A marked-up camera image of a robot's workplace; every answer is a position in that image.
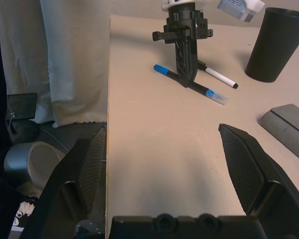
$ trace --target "black plastic cup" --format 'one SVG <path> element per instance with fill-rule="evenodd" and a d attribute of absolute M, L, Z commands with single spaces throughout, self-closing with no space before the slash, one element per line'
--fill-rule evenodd
<path fill-rule="evenodd" d="M 267 8 L 245 73 L 257 81 L 274 82 L 298 46 L 299 11 Z"/>

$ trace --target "marker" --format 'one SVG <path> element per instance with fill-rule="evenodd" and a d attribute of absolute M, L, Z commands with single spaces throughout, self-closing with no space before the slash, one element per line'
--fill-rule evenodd
<path fill-rule="evenodd" d="M 176 73 L 170 71 L 169 69 L 162 67 L 160 65 L 154 65 L 154 70 L 156 70 L 157 72 L 171 78 L 172 80 L 175 80 L 177 82 L 179 82 L 179 77 Z M 188 87 L 222 105 L 225 105 L 227 103 L 227 98 L 224 97 L 223 95 L 214 92 L 213 90 L 204 87 L 196 82 L 190 82 Z"/>
<path fill-rule="evenodd" d="M 224 82 L 226 85 L 234 89 L 238 88 L 238 84 L 236 82 L 228 79 L 226 76 L 223 76 L 222 74 L 214 71 L 213 69 L 210 69 L 209 67 L 206 66 L 204 62 L 198 61 L 198 69 L 207 72 L 209 75 L 217 78 L 218 80 Z"/>

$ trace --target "floor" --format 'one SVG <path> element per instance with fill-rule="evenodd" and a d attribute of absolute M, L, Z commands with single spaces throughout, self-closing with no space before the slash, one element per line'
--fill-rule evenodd
<path fill-rule="evenodd" d="M 46 142 L 60 151 L 67 153 L 77 139 L 92 138 L 106 123 L 75 123 L 63 127 L 53 128 L 53 122 L 40 124 L 40 133 L 36 141 Z M 105 231 L 105 203 L 106 203 L 106 163 L 102 165 L 100 187 L 96 194 L 96 201 L 92 214 L 88 220 L 81 221 L 78 226 L 82 226 L 93 235 L 103 234 Z M 18 239 L 21 233 L 11 232 L 9 239 Z"/>

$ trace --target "beige tabletop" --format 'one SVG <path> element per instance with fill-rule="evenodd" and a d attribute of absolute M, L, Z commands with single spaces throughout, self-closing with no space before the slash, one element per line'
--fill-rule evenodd
<path fill-rule="evenodd" d="M 153 42 L 164 20 L 113 16 L 108 111 L 108 226 L 113 216 L 161 213 L 243 215 L 230 180 L 218 125 L 247 131 L 299 190 L 299 158 L 258 121 L 273 107 L 299 106 L 299 48 L 274 83 L 244 73 L 259 32 L 209 25 L 199 59 L 236 81 L 232 89 L 205 72 L 196 82 L 229 98 L 220 105 L 155 72 L 175 71 L 174 45 Z"/>

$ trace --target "black and white fabric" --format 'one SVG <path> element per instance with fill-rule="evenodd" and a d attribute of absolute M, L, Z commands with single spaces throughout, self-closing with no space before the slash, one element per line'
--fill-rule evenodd
<path fill-rule="evenodd" d="M 20 207 L 14 217 L 11 231 L 22 232 L 28 222 L 34 208 L 37 198 L 29 198 L 20 204 Z"/>

